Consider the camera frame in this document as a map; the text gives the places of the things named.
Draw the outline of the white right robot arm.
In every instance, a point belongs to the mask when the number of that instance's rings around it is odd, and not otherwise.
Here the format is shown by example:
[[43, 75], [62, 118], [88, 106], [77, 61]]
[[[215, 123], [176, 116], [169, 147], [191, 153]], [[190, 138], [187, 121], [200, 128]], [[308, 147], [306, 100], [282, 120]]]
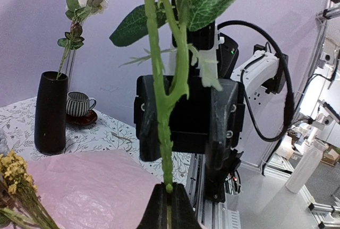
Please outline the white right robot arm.
[[[219, 33], [219, 29], [239, 25], [249, 27], [270, 44], [254, 47], [253, 57], [235, 67], [237, 43]], [[189, 94], [174, 105], [166, 120], [172, 150], [204, 154], [205, 195], [223, 202], [224, 181], [231, 177], [239, 190], [238, 168], [242, 153], [239, 142], [247, 138], [243, 131], [244, 114], [251, 113], [250, 94], [264, 87], [266, 93], [278, 94], [287, 86], [284, 128], [293, 118], [293, 90], [288, 72], [288, 58], [269, 34], [258, 26], [239, 20], [216, 24], [213, 20], [196, 31], [187, 31], [189, 52], [187, 85]]]

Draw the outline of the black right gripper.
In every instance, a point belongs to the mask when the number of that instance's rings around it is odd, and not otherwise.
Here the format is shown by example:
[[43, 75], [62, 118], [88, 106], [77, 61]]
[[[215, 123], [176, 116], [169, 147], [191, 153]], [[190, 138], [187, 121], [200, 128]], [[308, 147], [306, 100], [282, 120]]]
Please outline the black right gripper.
[[[189, 95], [181, 97], [169, 118], [172, 150], [204, 154], [206, 197], [224, 202], [225, 181], [242, 156], [236, 147], [243, 128], [244, 85], [231, 79], [239, 51], [230, 37], [218, 43], [214, 18], [199, 15], [197, 20], [187, 37], [200, 58], [189, 56]], [[203, 58], [213, 66], [205, 66]]]

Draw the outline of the white rose stem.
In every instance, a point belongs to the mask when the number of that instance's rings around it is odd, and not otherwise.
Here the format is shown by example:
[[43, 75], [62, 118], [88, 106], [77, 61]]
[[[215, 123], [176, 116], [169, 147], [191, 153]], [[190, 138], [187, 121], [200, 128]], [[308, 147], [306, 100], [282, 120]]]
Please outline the white rose stem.
[[82, 24], [92, 15], [102, 14], [108, 7], [108, 0], [66, 0], [66, 17], [71, 21], [70, 30], [58, 39], [58, 46], [64, 48], [56, 79], [62, 76], [62, 67], [71, 51], [84, 45]]

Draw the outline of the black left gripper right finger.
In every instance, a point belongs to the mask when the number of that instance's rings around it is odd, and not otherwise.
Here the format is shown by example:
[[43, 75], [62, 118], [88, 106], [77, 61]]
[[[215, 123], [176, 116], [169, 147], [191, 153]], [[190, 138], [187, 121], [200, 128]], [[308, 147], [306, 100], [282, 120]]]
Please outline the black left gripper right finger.
[[185, 187], [178, 183], [173, 183], [171, 194], [171, 225], [174, 229], [201, 229]]

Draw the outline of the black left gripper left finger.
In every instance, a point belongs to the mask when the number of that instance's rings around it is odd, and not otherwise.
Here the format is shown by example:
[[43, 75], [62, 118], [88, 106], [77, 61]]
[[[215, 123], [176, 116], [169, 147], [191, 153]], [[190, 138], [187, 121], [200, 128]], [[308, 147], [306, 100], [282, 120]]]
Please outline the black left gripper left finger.
[[167, 193], [164, 183], [156, 184], [137, 229], [167, 228]]

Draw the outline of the pink wrapping paper sheet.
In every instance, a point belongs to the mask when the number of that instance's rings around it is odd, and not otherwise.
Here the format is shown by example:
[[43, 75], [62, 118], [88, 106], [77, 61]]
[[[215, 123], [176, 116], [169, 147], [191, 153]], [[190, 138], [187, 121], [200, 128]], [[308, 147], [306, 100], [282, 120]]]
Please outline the pink wrapping paper sheet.
[[137, 228], [160, 183], [124, 150], [50, 156], [28, 172], [61, 228]]

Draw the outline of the flower bouquet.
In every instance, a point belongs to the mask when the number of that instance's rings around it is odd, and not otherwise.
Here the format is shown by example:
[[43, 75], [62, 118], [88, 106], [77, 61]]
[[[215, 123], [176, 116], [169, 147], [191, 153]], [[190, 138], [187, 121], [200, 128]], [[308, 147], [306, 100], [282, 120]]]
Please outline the flower bouquet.
[[6, 135], [3, 129], [0, 129], [0, 152], [4, 156], [7, 156], [10, 152], [10, 149], [7, 144]]

